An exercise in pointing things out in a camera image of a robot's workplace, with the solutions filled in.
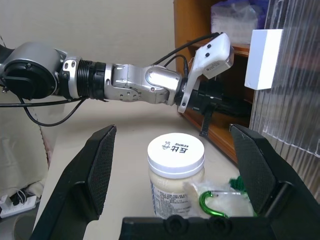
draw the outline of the white wall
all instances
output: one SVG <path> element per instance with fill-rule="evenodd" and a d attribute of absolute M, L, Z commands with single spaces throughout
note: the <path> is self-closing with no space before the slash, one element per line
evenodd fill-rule
<path fill-rule="evenodd" d="M 174 48 L 173 0 L 0 0 L 9 48 L 45 42 L 84 59 L 146 66 Z"/>

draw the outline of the black cable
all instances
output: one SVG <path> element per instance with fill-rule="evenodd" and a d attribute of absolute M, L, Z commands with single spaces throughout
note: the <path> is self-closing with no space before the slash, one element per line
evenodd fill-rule
<path fill-rule="evenodd" d="M 175 56 L 173 56 L 165 65 L 163 65 L 165 68 L 176 58 L 183 58 L 183 72 L 184 72 L 184 76 L 188 77 L 189 75 L 189 66 L 188 66 L 188 61 L 186 59 L 186 57 L 182 54 L 177 54 Z"/>
<path fill-rule="evenodd" d="M 186 48 L 186 47 L 189 47 L 191 46 L 192 44 L 195 44 L 197 42 L 200 42 L 202 40 L 205 40 L 205 39 L 210 39 L 210 38 L 216 38 L 220 35 L 220 33 L 211 33 L 211 34 L 208 34 L 208 35 L 204 35 L 204 36 L 201 36 L 201 37 L 198 37 L 190 42 L 187 42 L 186 44 L 176 48 L 175 50 L 173 50 L 172 52 L 168 53 L 167 55 L 165 55 L 164 57 L 160 58 L 158 61 L 156 61 L 155 63 L 153 63 L 153 65 L 157 65 L 159 63 L 161 63 L 162 61 L 166 60 L 167 58 L 171 57 L 173 54 L 181 51 L 182 49 Z"/>
<path fill-rule="evenodd" d="M 18 98 L 19 98 L 19 100 L 20 100 L 20 102 L 21 102 L 22 104 L 25 104 L 24 100 L 23 100 L 21 97 L 18 97 Z M 26 115 L 27 115 L 27 116 L 30 118 L 30 120 L 31 120 L 32 122 L 34 122 L 35 124 L 38 124 L 38 125 L 40 125 L 40 126 L 42 126 L 42 127 L 54 127 L 54 126 L 57 126 L 57 125 L 59 125 L 59 124 L 64 123 L 65 121 L 67 121 L 67 120 L 75 113 L 75 111 L 80 107 L 80 105 L 84 103 L 84 101 L 85 101 L 86 99 L 87 99 L 87 98 L 82 99 L 82 100 L 74 107 L 74 109 L 68 114 L 68 116 L 66 116 L 64 119 L 62 119 L 61 121 L 58 121 L 58 122 L 56 122 L 56 123 L 42 123 L 42 122 L 39 122 L 39 121 L 35 120 L 35 119 L 31 116 L 31 114 L 30 114 L 30 112 L 29 112 L 29 110 L 28 110 L 27 107 L 24 107 L 23 109 L 24 109 Z"/>
<path fill-rule="evenodd" d="M 47 102 L 23 103 L 23 104 L 22 103 L 3 103 L 3 104 L 0 104 L 0 108 L 45 107 L 45 106 L 54 106 L 54 105 L 78 102 L 83 99 L 87 99 L 87 98 L 80 97 L 77 99 L 69 99 L 69 100 L 62 100 L 62 101 L 47 101 Z"/>

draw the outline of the white jar lid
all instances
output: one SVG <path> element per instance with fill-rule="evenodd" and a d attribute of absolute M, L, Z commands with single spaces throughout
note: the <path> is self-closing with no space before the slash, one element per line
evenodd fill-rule
<path fill-rule="evenodd" d="M 150 142 L 147 152 L 150 169 L 164 178 L 188 178 L 204 167 L 204 145 L 185 133 L 161 135 Z"/>

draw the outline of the table surface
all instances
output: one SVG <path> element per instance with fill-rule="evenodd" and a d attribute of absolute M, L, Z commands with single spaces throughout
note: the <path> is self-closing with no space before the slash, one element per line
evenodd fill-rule
<path fill-rule="evenodd" d="M 67 104 L 64 112 L 70 112 L 74 106 L 75 103 Z M 239 175 L 223 153 L 199 137 L 199 131 L 178 114 L 176 106 L 87 100 L 58 127 L 36 222 L 68 163 L 94 132 L 111 124 L 117 126 L 117 133 L 108 192 L 103 213 L 98 221 L 87 226 L 84 240 L 118 239 L 123 217 L 154 216 L 147 147 L 160 135 L 185 133 L 200 139 L 205 148 L 205 178 L 213 183 L 225 184 Z"/>

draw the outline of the plastic bag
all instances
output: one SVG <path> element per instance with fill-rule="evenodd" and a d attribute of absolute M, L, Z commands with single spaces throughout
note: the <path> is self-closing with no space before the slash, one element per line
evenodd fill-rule
<path fill-rule="evenodd" d="M 188 215 L 202 218 L 211 217 L 199 205 L 199 197 L 202 193 L 207 191 L 235 192 L 228 184 L 218 186 L 209 181 L 185 182 L 183 187 L 188 196 L 188 201 L 191 203 Z M 252 217 L 255 214 L 247 194 L 218 194 L 218 196 L 206 198 L 205 204 L 209 208 L 223 212 L 229 217 Z"/>
<path fill-rule="evenodd" d="M 211 7 L 211 32 L 226 33 L 233 44 L 250 44 L 261 9 L 247 0 L 232 2 Z"/>

